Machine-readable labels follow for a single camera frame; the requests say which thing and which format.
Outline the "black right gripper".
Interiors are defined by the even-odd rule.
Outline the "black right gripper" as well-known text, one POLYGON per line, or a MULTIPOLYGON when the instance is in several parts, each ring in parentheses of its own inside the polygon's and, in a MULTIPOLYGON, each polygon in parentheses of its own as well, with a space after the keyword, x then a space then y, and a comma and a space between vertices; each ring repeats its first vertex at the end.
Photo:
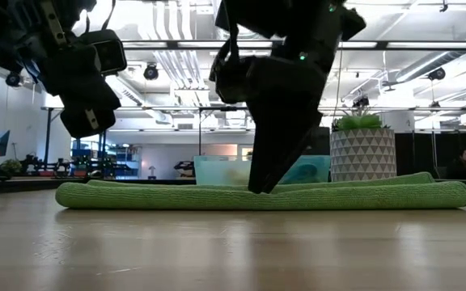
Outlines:
POLYGON ((246 103, 256 124, 248 190, 271 193, 301 180, 299 159, 322 114, 317 109, 327 74, 304 60, 247 57, 246 103))

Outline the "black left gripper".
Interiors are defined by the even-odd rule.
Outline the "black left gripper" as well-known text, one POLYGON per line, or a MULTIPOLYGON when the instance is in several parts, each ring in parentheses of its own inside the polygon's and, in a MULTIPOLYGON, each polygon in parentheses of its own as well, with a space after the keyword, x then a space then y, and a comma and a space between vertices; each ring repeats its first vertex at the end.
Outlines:
POLYGON ((105 78, 121 70, 121 43, 74 42, 37 55, 44 89, 61 97, 61 122, 74 138, 101 134, 112 127, 121 103, 105 78))

